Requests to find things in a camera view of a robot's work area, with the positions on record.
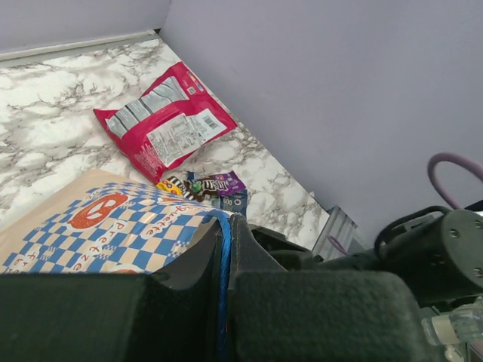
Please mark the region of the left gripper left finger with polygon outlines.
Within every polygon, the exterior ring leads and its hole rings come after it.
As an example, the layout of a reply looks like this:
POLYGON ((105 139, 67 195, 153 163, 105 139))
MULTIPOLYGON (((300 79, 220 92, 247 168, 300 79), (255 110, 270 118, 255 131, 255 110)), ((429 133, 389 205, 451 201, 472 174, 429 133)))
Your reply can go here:
POLYGON ((215 361, 222 231, 158 271, 1 277, 3 361, 215 361))

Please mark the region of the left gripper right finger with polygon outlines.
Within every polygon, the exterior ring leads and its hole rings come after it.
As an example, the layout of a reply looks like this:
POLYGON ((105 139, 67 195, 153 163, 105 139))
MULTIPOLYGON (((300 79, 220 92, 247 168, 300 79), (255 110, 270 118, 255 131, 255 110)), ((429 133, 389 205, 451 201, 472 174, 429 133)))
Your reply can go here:
POLYGON ((380 271, 285 271, 232 216, 231 361, 431 361, 403 280, 380 271))

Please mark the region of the blue checkered paper bag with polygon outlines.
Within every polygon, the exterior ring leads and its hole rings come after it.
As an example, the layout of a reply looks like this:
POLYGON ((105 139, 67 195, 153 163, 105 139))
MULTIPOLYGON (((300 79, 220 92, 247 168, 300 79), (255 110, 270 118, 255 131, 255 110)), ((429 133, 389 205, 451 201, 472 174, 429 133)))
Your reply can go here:
POLYGON ((1 277, 19 274, 150 275, 189 249, 208 222, 222 231, 217 359, 229 359, 230 214, 101 170, 79 177, 1 233, 1 277))

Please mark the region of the blue Kettle chips bag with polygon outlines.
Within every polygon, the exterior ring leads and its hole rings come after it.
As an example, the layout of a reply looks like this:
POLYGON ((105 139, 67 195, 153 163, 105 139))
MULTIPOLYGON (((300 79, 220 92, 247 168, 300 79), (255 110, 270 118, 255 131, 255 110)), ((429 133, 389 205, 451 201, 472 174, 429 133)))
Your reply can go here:
POLYGON ((206 199, 199 202, 226 212, 240 213, 242 216, 247 216, 248 190, 228 196, 206 197, 206 199))

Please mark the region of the yellow M&M candy pack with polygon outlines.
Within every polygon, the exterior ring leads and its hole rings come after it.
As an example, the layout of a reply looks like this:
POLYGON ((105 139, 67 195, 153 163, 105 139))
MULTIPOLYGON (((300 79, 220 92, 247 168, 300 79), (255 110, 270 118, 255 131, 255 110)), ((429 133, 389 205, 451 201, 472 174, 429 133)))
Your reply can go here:
POLYGON ((184 184, 175 176, 170 176, 167 179, 161 180, 156 187, 163 191, 169 192, 174 195, 184 196, 185 189, 184 184))

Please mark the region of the brown chocolate candy pack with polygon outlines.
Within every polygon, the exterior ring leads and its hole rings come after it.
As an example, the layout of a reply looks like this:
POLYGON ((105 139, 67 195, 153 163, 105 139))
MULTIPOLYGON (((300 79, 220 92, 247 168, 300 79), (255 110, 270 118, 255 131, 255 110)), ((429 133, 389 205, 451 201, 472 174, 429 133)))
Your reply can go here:
POLYGON ((206 197, 228 196, 247 190, 246 185, 234 171, 208 176, 196 176, 190 171, 183 184, 197 201, 203 201, 206 197))

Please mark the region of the pink snack bag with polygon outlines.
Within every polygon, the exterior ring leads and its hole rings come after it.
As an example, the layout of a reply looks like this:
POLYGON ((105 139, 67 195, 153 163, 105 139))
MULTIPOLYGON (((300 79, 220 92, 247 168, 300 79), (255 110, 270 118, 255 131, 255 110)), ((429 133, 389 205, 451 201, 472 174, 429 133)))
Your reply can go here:
POLYGON ((93 112, 122 154, 153 184, 204 144, 237 128, 182 62, 120 109, 93 112))

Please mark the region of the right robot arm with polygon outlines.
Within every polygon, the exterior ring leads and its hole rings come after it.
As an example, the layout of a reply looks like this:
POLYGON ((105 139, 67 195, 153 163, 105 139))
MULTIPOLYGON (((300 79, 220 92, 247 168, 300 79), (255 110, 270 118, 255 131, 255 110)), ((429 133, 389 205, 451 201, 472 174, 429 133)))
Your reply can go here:
POLYGON ((391 222, 363 252, 328 260, 254 226, 255 240, 287 270, 374 271, 400 277, 422 307, 482 294, 482 217, 431 206, 391 222))

